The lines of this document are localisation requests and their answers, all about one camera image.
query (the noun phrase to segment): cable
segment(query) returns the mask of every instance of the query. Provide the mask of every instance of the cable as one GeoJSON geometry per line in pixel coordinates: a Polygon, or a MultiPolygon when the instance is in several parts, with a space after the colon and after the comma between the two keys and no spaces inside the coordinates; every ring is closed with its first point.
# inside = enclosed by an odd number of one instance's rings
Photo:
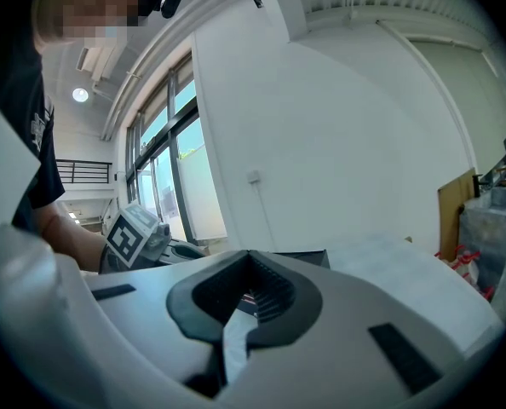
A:
{"type": "Polygon", "coordinates": [[[261,208],[262,208],[262,214],[264,215],[264,221],[267,224],[268,235],[270,236],[270,240],[272,242],[273,252],[275,252],[275,251],[278,251],[278,249],[276,247],[276,241],[273,237],[272,228],[270,227],[270,221],[268,220],[267,210],[264,207],[264,201],[262,200],[261,190],[259,189],[259,187],[257,185],[258,185],[258,181],[251,183],[251,186],[255,189],[256,195],[259,198],[259,203],[261,204],[261,208]]]}

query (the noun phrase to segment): window frame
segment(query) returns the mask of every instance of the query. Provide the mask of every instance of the window frame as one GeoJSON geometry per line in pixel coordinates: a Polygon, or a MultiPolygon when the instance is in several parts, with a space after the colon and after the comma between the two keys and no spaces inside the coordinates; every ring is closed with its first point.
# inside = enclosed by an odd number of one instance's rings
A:
{"type": "Polygon", "coordinates": [[[181,185],[181,177],[179,174],[179,149],[177,146],[177,136],[186,129],[190,124],[199,119],[197,98],[194,96],[178,113],[175,113],[175,97],[179,94],[177,91],[177,75],[180,68],[192,60],[189,54],[181,59],[174,67],[170,68],[164,76],[158,87],[164,86],[168,90],[166,96],[166,106],[168,108],[168,123],[152,138],[146,145],[144,153],[140,152],[141,131],[144,121],[146,108],[150,105],[150,101],[154,101],[160,93],[157,87],[153,94],[149,95],[147,101],[137,113],[134,121],[127,129],[126,135],[126,187],[128,190],[128,200],[131,203],[134,199],[140,201],[138,172],[142,171],[147,164],[151,165],[152,189],[154,192],[154,201],[157,206],[158,218],[161,221],[162,213],[158,196],[158,187],[156,183],[156,173],[154,172],[154,159],[164,150],[170,150],[171,174],[174,181],[175,200],[180,213],[181,222],[187,242],[197,245],[198,242],[193,236],[193,229],[187,214],[187,204],[185,202],[185,194],[181,185]]]}

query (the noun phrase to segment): dark t-shirt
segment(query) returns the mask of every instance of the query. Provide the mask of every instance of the dark t-shirt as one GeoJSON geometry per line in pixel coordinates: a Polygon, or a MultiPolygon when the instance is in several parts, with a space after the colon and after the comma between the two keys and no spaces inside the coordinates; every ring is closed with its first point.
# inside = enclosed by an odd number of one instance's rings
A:
{"type": "Polygon", "coordinates": [[[13,225],[37,233],[32,210],[64,193],[55,161],[54,108],[45,99],[41,56],[33,43],[32,0],[14,0],[0,20],[0,111],[41,162],[14,215],[13,225]]]}

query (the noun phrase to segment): person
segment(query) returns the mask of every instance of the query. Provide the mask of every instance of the person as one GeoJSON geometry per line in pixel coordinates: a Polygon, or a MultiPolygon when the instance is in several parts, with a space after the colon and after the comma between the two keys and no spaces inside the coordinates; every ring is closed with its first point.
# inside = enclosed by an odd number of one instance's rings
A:
{"type": "Polygon", "coordinates": [[[53,141],[57,111],[45,96],[42,53],[52,43],[95,37],[103,26],[138,20],[142,0],[0,0],[0,111],[41,166],[20,201],[13,225],[40,235],[83,270],[98,271],[105,240],[61,214],[64,193],[53,141]]]}

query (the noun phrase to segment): black railing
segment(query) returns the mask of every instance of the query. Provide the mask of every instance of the black railing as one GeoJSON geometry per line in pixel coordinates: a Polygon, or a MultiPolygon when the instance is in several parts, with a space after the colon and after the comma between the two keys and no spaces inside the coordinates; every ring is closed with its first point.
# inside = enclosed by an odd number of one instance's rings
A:
{"type": "Polygon", "coordinates": [[[56,159],[62,183],[109,183],[111,163],[56,159]]]}

